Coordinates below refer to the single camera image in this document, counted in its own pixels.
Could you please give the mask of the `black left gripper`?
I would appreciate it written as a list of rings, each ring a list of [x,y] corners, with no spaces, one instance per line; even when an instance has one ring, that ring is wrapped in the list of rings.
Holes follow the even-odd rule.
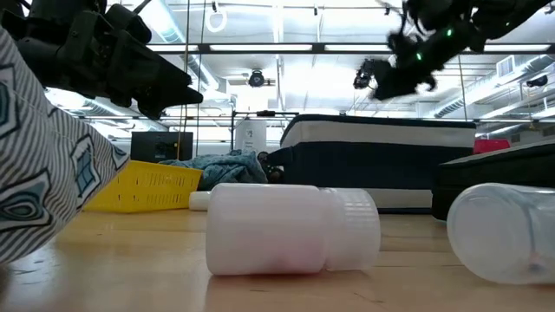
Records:
[[[145,45],[152,35],[140,11],[104,1],[3,0],[1,25],[44,87],[121,107],[137,100],[151,120],[168,107],[200,104],[191,76]]]

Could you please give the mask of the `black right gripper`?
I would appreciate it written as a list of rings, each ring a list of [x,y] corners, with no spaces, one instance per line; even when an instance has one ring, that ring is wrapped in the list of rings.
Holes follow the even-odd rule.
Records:
[[[400,29],[388,36],[388,47],[395,55],[395,65],[380,62],[375,65],[377,87],[373,97],[383,101],[413,94],[425,83],[435,89],[433,72],[468,48],[473,35],[469,25],[448,25],[435,31],[427,40],[418,35],[406,36]]]

